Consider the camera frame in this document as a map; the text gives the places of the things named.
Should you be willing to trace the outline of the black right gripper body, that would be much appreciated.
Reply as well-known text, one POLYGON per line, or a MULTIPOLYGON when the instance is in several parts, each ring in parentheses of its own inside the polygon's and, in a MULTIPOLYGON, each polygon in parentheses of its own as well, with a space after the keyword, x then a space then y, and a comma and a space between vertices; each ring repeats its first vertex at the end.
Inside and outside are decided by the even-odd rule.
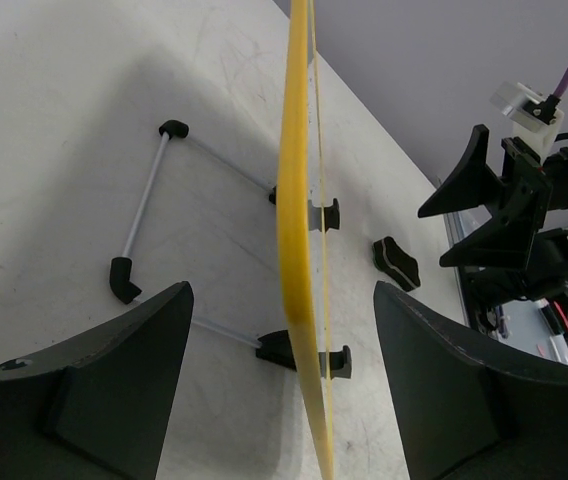
POLYGON ((505 150, 502 178, 510 189, 536 200, 539 220, 528 265, 501 275, 501 287, 509 300, 553 297, 568 287, 568 230, 541 230, 549 211, 568 210, 568 147, 544 162, 521 139, 502 141, 505 150))

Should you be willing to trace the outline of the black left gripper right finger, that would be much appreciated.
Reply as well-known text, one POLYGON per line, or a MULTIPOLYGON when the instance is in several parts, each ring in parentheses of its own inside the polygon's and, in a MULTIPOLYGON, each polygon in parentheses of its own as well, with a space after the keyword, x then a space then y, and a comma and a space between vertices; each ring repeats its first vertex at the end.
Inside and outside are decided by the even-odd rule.
POLYGON ((379 281, 374 313, 413 479, 568 479, 568 366, 379 281))

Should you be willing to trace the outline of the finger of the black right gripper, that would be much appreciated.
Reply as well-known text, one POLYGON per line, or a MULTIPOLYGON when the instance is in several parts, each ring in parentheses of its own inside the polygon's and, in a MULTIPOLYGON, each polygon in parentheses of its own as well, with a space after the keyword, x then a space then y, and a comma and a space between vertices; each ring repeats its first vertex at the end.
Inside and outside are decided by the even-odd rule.
POLYGON ((475 125, 468 145, 449 176, 418 209, 419 218, 485 206, 491 215, 505 207, 504 185, 487 165, 489 129, 475 125))
POLYGON ((442 267, 523 270, 538 230, 536 200, 513 200, 488 222, 441 256, 442 267))

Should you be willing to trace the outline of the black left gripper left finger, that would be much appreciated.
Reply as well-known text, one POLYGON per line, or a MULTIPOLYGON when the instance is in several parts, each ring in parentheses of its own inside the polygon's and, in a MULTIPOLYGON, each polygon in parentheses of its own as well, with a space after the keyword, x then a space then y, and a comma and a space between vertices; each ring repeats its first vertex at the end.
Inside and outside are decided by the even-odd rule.
POLYGON ((187 282, 0 365, 0 479, 156 476, 194 307, 187 282))

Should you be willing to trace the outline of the black felt eraser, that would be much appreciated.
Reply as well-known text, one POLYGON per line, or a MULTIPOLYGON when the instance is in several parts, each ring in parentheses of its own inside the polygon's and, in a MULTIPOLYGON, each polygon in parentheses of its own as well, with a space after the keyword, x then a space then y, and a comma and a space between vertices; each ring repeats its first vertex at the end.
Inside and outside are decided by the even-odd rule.
POLYGON ((393 279, 405 292, 421 286, 416 259, 406 253, 394 238, 386 236, 372 244, 375 268, 393 279))

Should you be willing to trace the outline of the yellow framed whiteboard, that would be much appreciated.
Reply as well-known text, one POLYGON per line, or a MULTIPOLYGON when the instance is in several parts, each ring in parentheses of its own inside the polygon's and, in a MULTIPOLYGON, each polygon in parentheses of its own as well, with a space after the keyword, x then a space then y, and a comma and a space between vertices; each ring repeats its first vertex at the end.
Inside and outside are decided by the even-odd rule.
POLYGON ((278 160, 276 229, 287 328, 320 474, 334 477, 313 308, 308 222, 309 3, 293 1, 278 160))

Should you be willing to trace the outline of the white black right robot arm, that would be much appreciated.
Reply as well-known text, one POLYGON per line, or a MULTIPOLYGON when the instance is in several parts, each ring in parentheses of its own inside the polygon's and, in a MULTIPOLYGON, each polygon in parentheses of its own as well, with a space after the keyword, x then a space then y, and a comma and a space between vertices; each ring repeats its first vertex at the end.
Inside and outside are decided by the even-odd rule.
POLYGON ((487 162, 488 128, 475 126, 418 214, 448 223, 451 246, 440 264, 456 271, 468 325, 504 340, 518 320, 519 348, 568 365, 568 228, 545 228, 548 213, 568 210, 559 98, 507 83, 492 101, 513 125, 501 142, 501 171, 487 162))

